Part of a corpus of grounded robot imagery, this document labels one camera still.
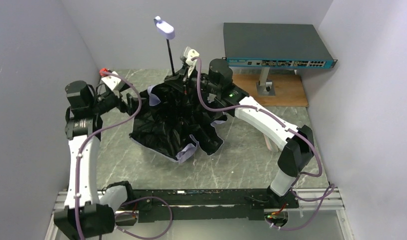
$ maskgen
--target gray marble surface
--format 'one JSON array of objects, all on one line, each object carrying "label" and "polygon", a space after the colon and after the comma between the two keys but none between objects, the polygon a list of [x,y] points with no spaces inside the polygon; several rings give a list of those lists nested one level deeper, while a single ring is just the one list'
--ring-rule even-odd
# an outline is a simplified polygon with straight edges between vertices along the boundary
[{"label": "gray marble surface", "polygon": [[[139,91],[161,83],[168,69],[118,70]],[[267,107],[268,110],[299,127],[311,126],[305,107]],[[103,125],[118,123],[128,116],[114,109],[102,116]],[[134,189],[225,189],[266,188],[279,167],[281,152],[269,151],[264,136],[250,124],[230,117],[216,126],[224,140],[211,156],[201,149],[182,164],[140,146],[129,139],[131,123],[109,129],[102,134],[97,160],[97,187],[128,180]],[[316,173],[313,158],[304,171]],[[302,176],[298,188],[328,186],[325,173],[321,177]]]}]

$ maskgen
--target wall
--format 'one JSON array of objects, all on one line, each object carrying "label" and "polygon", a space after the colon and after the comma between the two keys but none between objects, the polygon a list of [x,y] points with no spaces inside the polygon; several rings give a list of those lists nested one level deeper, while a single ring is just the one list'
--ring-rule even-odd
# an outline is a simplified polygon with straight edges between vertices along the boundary
[{"label": "wall", "polygon": [[62,0],[98,67],[168,69],[167,44],[154,17],[174,26],[174,64],[182,50],[201,53],[202,65],[224,57],[223,23],[320,25],[332,0]]},{"label": "wall", "polygon": [[65,86],[99,79],[59,0],[0,0],[0,240],[39,240],[68,184]]},{"label": "wall", "polygon": [[407,240],[407,0],[334,1],[319,34],[339,59],[302,74],[309,115],[357,240]]}]

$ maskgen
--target gray wall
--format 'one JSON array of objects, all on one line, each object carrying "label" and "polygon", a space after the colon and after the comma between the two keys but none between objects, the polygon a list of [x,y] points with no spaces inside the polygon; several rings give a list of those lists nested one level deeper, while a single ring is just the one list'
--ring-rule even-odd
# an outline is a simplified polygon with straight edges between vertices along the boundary
[{"label": "gray wall", "polygon": [[407,0],[334,1],[334,71],[303,74],[327,175],[355,239],[407,240]]},{"label": "gray wall", "polygon": [[59,0],[0,0],[0,240],[39,240],[68,184],[66,84],[97,67]]},{"label": "gray wall", "polygon": [[174,64],[190,46],[203,67],[224,57],[223,23],[320,25],[332,0],[62,0],[98,67],[168,69],[165,39],[153,18],[174,26]]}]

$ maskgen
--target black fabric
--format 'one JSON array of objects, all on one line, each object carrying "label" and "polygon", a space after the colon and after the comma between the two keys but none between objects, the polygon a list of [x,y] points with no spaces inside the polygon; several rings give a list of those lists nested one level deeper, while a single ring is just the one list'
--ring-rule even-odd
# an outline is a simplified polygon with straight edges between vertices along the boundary
[{"label": "black fabric", "polygon": [[217,136],[211,123],[226,121],[227,116],[204,109],[196,90],[185,94],[164,82],[154,86],[151,93],[161,102],[150,106],[148,91],[140,93],[142,108],[134,118],[131,138],[174,160],[188,144],[196,146],[190,135],[208,155],[220,148],[223,140]]}]

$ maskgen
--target white cylinder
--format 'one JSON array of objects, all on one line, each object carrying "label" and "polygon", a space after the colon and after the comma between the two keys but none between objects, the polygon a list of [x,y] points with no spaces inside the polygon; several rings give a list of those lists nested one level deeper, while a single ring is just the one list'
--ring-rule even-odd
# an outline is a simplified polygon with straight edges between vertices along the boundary
[{"label": "white cylinder", "polygon": [[291,188],[295,179],[296,177],[289,176],[279,169],[274,180],[270,184],[270,189],[278,196],[284,196]]}]

